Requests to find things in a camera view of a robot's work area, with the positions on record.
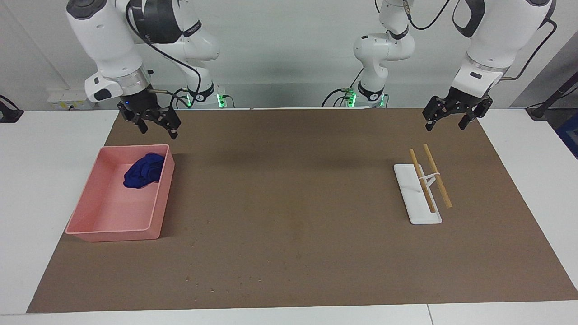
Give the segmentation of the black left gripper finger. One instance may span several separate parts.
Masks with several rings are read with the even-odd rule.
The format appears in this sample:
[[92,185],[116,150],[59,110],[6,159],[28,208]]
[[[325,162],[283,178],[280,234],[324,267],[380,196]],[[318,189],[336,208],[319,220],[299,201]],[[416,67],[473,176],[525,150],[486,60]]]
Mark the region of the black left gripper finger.
[[427,103],[422,115],[426,120],[425,128],[432,131],[436,122],[452,114],[452,101],[446,98],[432,97]]
[[492,104],[493,99],[491,97],[483,97],[479,103],[473,106],[462,104],[465,115],[458,123],[458,127],[464,130],[471,121],[483,118]]

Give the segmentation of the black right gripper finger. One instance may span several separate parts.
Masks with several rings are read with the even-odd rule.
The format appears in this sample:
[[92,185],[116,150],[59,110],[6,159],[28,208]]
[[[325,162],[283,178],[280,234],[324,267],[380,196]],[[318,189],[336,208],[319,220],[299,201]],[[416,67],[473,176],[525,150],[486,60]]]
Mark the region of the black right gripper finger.
[[132,112],[126,108],[119,108],[118,111],[119,111],[122,119],[134,124],[138,128],[138,130],[141,134],[147,133],[148,127],[147,127],[146,123],[144,122],[144,120],[142,120],[142,118],[138,114],[136,114],[136,113],[134,113],[134,112]]
[[181,120],[173,107],[164,107],[153,111],[151,113],[151,121],[167,130],[171,140],[175,140],[179,136],[178,129],[181,125]]

